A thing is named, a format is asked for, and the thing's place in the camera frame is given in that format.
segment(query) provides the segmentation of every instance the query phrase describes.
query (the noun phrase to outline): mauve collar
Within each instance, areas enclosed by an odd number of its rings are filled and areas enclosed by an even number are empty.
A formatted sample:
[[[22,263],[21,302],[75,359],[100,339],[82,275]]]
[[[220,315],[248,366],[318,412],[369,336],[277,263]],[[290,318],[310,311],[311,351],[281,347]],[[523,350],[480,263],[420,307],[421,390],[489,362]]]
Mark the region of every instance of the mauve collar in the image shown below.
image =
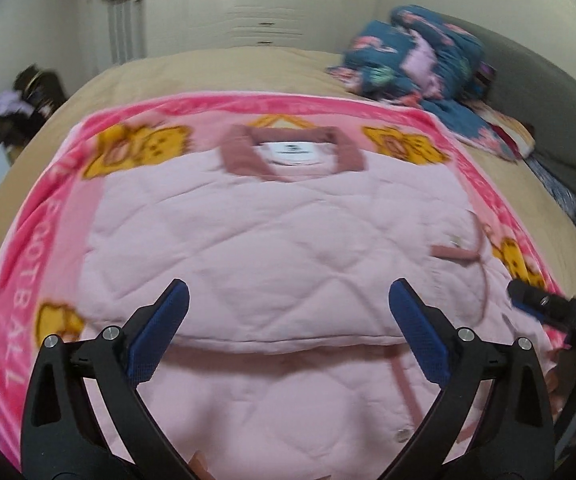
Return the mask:
[[[334,173],[365,170],[365,160],[359,148],[334,126],[297,130],[255,128],[236,124],[223,137],[219,146],[226,171],[242,176],[256,176],[262,180],[284,182],[286,179],[274,173],[270,165],[253,148],[265,142],[328,142],[337,146],[337,165]]]

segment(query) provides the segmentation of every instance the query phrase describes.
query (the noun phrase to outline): white tag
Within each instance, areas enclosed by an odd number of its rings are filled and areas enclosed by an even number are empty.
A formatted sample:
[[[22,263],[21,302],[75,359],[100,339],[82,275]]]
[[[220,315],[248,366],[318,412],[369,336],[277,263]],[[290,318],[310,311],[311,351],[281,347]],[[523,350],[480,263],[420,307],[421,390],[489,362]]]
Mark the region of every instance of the white tag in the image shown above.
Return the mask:
[[[319,162],[319,148],[314,142],[268,142],[266,146],[277,164],[300,166]]]

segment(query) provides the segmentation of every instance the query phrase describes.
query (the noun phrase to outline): bed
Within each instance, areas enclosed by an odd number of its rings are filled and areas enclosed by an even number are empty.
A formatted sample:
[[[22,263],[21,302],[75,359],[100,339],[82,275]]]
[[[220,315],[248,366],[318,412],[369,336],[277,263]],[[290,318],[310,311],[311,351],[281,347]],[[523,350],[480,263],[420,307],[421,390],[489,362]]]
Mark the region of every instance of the bed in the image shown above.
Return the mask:
[[[486,43],[494,41],[490,35],[482,39]],[[492,49],[496,55],[498,44]],[[338,55],[323,52],[242,47],[140,60],[102,73],[71,97],[50,119],[21,154],[0,187],[0,245],[24,197],[69,130],[95,110],[202,90],[353,98],[339,82],[324,72],[337,62]],[[559,72],[556,77],[567,76]],[[505,91],[508,88],[501,80],[498,92]],[[511,107],[506,106],[503,111],[512,114]],[[506,162],[473,148],[468,148],[468,151],[514,208],[559,286],[566,294],[576,295],[576,228],[572,222],[523,162]]]

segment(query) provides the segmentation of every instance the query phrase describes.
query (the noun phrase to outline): metal bolt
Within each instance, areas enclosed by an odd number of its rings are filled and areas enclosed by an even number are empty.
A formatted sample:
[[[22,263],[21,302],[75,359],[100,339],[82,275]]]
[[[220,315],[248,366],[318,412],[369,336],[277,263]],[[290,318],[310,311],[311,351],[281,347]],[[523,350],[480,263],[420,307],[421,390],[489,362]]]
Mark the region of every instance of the metal bolt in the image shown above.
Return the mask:
[[[46,339],[44,339],[44,346],[46,348],[52,348],[53,346],[56,346],[58,342],[59,342],[59,336],[52,334],[47,336]]]
[[[113,339],[117,339],[119,332],[120,330],[118,326],[109,326],[104,330],[102,336],[106,341],[112,341]]]
[[[457,332],[458,338],[462,341],[472,341],[474,340],[474,332],[472,332],[469,328],[460,328]]]
[[[524,350],[530,350],[532,348],[532,341],[527,337],[519,337],[519,346]]]
[[[397,430],[397,436],[395,436],[395,440],[399,444],[403,444],[404,442],[410,440],[411,436],[412,436],[412,430],[404,428],[403,430]]]

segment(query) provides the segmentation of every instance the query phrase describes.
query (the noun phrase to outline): white wardrobe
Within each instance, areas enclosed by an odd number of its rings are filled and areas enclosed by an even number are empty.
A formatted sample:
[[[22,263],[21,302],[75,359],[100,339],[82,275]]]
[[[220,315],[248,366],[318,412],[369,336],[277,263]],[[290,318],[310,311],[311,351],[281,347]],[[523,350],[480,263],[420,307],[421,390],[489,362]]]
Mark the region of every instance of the white wardrobe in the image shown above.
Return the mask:
[[[143,0],[146,53],[229,46],[340,52],[378,0]]]

